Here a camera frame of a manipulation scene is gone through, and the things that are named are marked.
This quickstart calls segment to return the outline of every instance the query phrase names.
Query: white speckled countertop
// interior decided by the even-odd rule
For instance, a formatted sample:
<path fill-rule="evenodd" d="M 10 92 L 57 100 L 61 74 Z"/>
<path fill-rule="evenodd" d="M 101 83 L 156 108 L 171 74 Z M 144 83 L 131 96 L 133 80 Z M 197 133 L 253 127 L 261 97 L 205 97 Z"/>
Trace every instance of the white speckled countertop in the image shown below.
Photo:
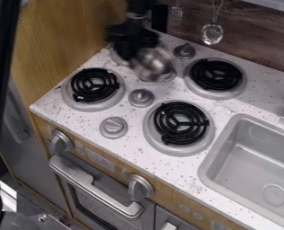
<path fill-rule="evenodd" d="M 172 36 L 162 35 L 162 41 L 170 49 L 185 41 Z M 174 81 L 160 84 L 144 84 L 126 67 L 117 66 L 111 61 L 109 51 L 103 49 L 80 68 L 105 67 L 124 77 L 126 94 L 114 107 L 101 112 L 81 112 L 70 109 L 61 98 L 58 86 L 46 93 L 31 106 L 31 111 L 79 137 L 99 146 L 112 155 L 140 168 L 186 196 L 233 219 L 236 223 L 253 229 L 281 230 L 283 227 L 262 217 L 250 209 L 220 195 L 203 185 L 198 177 L 198 168 L 231 117 L 237 113 L 247 113 L 257 119 L 278 125 L 280 113 L 284 108 L 284 73 L 257 65 L 253 62 L 233 57 L 213 49 L 191 44 L 197 56 L 191 60 L 176 59 L 178 76 Z M 189 63 L 200 58 L 223 58 L 239 65 L 247 75 L 246 90 L 235 99 L 212 101 L 192 93 L 182 79 L 182 71 Z M 129 93 L 138 88 L 146 88 L 155 94 L 155 103 L 171 99 L 193 102 L 204 108 L 216 126 L 216 137 L 211 146 L 194 156 L 174 157 L 164 155 L 151 147 L 143 137 L 142 121 L 150 109 L 138 109 L 128 102 Z M 109 140 L 99 131 L 101 121 L 110 116 L 119 116 L 129 124 L 128 134 L 120 139 Z"/>

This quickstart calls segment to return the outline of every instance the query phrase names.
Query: sink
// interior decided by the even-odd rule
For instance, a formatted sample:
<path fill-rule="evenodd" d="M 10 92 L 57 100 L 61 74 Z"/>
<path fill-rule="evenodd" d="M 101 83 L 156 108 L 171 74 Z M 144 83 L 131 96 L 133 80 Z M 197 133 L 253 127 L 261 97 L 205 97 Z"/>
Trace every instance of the sink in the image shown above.
<path fill-rule="evenodd" d="M 199 168 L 212 190 L 284 226 L 284 129 L 235 115 Z"/>

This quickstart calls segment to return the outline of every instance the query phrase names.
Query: drawer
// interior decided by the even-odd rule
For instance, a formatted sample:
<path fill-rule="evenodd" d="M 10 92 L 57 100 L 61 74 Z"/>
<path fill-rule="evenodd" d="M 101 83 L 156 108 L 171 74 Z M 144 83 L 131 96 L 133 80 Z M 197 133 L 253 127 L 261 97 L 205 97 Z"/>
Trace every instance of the drawer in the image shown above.
<path fill-rule="evenodd" d="M 155 230 L 199 230 L 167 210 L 157 206 L 155 209 Z"/>

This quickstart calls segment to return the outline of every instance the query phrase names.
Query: oven handle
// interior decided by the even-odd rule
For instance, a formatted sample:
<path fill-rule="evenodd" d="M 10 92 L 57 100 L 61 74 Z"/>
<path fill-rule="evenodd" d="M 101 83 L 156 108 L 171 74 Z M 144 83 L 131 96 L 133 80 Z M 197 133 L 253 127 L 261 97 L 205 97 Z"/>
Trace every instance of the oven handle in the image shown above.
<path fill-rule="evenodd" d="M 91 174 L 80 169 L 63 156 L 53 155 L 49 160 L 49 166 L 67 182 L 127 218 L 137 218 L 143 211 L 143 208 L 137 202 L 132 202 L 126 207 L 103 191 L 97 189 L 92 185 L 94 177 Z"/>

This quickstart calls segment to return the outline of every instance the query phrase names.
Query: wooden wall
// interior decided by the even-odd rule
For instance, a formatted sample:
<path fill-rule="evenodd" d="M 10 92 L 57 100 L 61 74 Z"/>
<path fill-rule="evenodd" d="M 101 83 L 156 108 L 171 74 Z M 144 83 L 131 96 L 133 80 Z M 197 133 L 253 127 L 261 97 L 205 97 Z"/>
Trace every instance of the wooden wall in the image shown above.
<path fill-rule="evenodd" d="M 104 46 L 107 24 L 124 19 L 126 0 L 33 0 L 22 9 L 12 76 L 29 106 Z"/>
<path fill-rule="evenodd" d="M 175 5 L 176 0 L 160 0 Z M 182 24 L 171 24 L 168 33 L 199 44 L 200 29 L 211 22 L 211 0 L 178 0 L 183 9 Z M 245 58 L 284 72 L 284 13 L 248 4 L 225 0 L 218 22 L 225 38 L 213 49 Z"/>

